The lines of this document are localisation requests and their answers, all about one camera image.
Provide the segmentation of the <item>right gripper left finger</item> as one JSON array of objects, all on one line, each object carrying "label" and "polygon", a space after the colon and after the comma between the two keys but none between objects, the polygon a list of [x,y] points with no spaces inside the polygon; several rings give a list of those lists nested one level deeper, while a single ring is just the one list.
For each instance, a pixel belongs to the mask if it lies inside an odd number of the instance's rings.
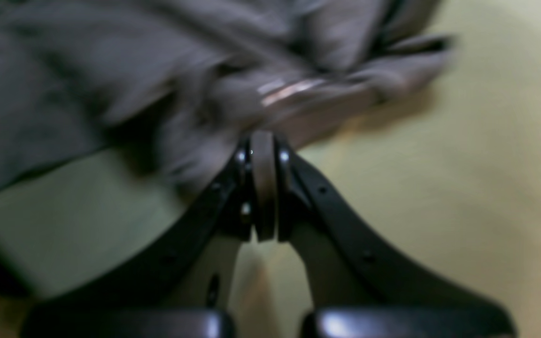
[{"label": "right gripper left finger", "polygon": [[37,306],[22,338],[236,338],[226,304],[239,250],[259,218],[264,137],[240,141],[221,173],[148,247]]}]

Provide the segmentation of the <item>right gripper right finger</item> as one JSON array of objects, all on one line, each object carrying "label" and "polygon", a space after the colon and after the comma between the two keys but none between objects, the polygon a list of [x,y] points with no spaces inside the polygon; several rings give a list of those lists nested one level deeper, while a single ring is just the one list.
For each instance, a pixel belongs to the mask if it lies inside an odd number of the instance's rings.
[{"label": "right gripper right finger", "polygon": [[451,282],[382,238],[311,163],[264,136],[276,234],[305,267],[313,310],[301,338],[515,338],[497,302]]}]

